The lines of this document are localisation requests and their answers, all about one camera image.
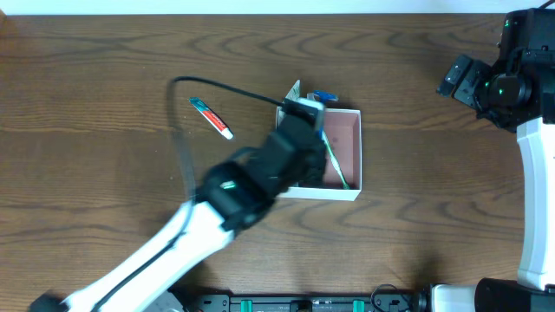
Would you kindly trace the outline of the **blue disposable razor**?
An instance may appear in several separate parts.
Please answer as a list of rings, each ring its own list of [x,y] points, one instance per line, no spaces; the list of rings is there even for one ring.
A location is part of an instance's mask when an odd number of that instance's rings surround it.
[[[325,91],[320,91],[320,90],[315,90],[311,93],[307,94],[307,98],[309,100],[313,100],[313,101],[320,101],[322,103],[327,103],[330,101],[333,102],[338,102],[339,101],[339,97],[335,94],[332,93],[328,93]]]

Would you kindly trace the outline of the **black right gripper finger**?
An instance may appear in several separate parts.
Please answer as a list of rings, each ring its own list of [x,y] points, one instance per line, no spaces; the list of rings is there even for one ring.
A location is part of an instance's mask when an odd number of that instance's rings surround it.
[[[459,55],[436,89],[436,93],[444,97],[451,96],[462,82],[472,63],[472,58],[466,55]]]
[[[471,108],[479,108],[479,97],[490,79],[490,66],[474,59],[457,59],[460,71],[453,97]]]

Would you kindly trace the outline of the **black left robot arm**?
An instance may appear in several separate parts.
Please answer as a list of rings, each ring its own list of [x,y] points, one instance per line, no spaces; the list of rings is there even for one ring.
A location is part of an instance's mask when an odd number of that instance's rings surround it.
[[[210,169],[194,196],[132,256],[103,278],[61,299],[44,293],[31,311],[144,311],[194,266],[263,219],[276,197],[321,175],[322,135],[275,130]]]

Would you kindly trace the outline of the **white bamboo-print cream tube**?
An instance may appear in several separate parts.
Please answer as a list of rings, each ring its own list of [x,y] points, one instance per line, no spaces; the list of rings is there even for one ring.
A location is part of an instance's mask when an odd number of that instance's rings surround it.
[[[285,96],[286,100],[297,101],[300,97],[301,81],[297,80]],[[284,118],[284,111],[281,107],[277,108],[276,126],[278,126]]]

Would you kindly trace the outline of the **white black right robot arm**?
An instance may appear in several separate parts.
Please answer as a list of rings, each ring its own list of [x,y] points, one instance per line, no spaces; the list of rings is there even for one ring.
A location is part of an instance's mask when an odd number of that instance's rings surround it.
[[[489,66],[459,56],[437,89],[478,118],[515,133],[525,179],[525,234],[517,278],[436,284],[421,311],[554,309],[554,62],[546,49],[517,47]]]

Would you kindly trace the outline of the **red green toothpaste tube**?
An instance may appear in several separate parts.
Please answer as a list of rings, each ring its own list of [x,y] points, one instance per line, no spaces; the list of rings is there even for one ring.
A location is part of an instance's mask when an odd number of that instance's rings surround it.
[[[209,108],[200,98],[190,97],[189,102],[200,112],[200,114],[227,140],[231,140],[234,137],[231,129],[225,124],[225,122],[211,109]]]

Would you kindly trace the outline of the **green white toothbrush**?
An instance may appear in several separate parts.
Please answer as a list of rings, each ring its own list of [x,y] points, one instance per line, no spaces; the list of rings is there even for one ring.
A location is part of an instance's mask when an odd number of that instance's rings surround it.
[[[337,159],[337,157],[336,157],[336,155],[333,151],[333,148],[330,144],[330,141],[328,139],[328,136],[327,136],[326,132],[323,130],[321,132],[321,135],[322,135],[322,140],[323,140],[323,142],[326,146],[327,152],[328,152],[329,157],[330,157],[330,163],[333,166],[333,168],[335,169],[338,177],[340,178],[340,180],[342,182],[342,185],[343,185],[343,189],[344,190],[349,190],[350,189],[349,184],[347,183],[346,178],[343,175],[341,165],[340,165],[340,163],[339,163],[339,161],[338,161],[338,159]]]

